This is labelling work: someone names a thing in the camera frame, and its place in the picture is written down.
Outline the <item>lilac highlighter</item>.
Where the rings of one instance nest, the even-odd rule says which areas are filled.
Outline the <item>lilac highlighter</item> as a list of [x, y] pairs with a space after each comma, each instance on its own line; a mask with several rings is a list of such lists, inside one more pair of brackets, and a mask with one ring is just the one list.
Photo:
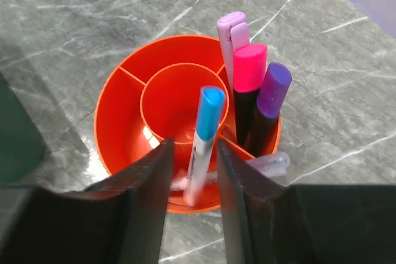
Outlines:
[[231, 40], [231, 29], [247, 21], [246, 14], [241, 11], [234, 11], [217, 20], [216, 28], [218, 39], [226, 69], [229, 88], [233, 90], [233, 45]]

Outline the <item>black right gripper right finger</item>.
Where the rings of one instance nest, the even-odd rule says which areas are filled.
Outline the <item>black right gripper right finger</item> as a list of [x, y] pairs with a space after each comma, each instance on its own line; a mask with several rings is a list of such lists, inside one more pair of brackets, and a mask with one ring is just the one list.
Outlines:
[[394, 263], [395, 187], [284, 187], [217, 143], [228, 263]]

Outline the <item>thin blue-tip pen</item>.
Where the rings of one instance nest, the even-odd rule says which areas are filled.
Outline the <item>thin blue-tip pen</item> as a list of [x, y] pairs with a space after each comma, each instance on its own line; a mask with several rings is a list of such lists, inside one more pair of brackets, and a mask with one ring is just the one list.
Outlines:
[[[287, 168], [291, 164], [290, 157], [284, 152], [276, 152], [270, 155], [253, 158], [246, 162], [268, 178], [284, 176], [287, 173]], [[171, 181], [170, 190], [172, 192], [185, 190], [186, 186], [187, 173], [185, 171], [180, 171], [177, 173], [176, 178]]]

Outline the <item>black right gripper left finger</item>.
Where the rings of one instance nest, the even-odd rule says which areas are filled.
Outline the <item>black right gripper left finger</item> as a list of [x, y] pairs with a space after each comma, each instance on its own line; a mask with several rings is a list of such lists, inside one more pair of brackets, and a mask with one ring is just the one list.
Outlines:
[[157, 263], [173, 177], [168, 138], [81, 191], [1, 186], [2, 263]]

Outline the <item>purple black highlighter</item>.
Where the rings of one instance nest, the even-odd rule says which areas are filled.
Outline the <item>purple black highlighter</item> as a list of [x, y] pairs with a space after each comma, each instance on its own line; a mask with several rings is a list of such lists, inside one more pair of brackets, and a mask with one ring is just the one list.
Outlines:
[[251, 155], [260, 156], [267, 145], [291, 82], [291, 72], [285, 65], [279, 62], [269, 64], [244, 144], [244, 149]]

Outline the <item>pink black highlighter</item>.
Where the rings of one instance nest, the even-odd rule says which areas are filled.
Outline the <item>pink black highlighter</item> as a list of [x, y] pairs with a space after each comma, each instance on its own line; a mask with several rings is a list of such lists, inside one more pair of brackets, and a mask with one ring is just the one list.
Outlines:
[[235, 106], [236, 139], [243, 145], [253, 109], [262, 86], [267, 61], [267, 46], [250, 44], [233, 54], [233, 98]]

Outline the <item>white blue marker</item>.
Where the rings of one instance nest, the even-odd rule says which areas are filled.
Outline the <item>white blue marker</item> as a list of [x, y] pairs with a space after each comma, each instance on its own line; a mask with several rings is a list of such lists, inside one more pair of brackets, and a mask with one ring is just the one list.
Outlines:
[[183, 199], [190, 207], [196, 205], [205, 185], [225, 99], [225, 92], [218, 87], [204, 86], [200, 89], [196, 127], [187, 172], [187, 186], [183, 193]]

